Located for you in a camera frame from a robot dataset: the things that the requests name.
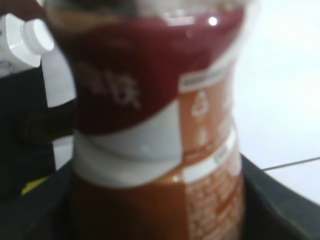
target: dark red label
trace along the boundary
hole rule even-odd
[[[61,41],[76,78],[77,128],[108,134],[158,113],[178,98],[182,74],[207,69],[226,51],[243,18],[242,8],[174,20],[120,18]]]

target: yellow object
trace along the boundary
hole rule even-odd
[[[24,189],[22,189],[21,195],[25,195],[27,192],[30,192],[32,189],[34,189],[35,187],[39,186],[40,184],[42,184],[45,180],[47,180],[49,177],[46,176],[44,178],[35,180],[35,181],[31,181],[28,182],[25,186]]]

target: bottle cap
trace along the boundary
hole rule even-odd
[[[44,21],[34,19],[27,21],[21,28],[22,38],[29,50],[37,55],[50,52],[55,42]]]

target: white container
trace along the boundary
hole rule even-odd
[[[12,14],[0,18],[0,78],[37,68],[55,43],[40,19],[28,22]]]

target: white label band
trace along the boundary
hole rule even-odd
[[[215,151],[214,154],[205,160],[185,167],[182,170],[184,182],[186,184],[192,184],[212,174],[227,160],[235,146],[236,139],[236,131],[232,128],[226,141],[217,149],[217,151]]]

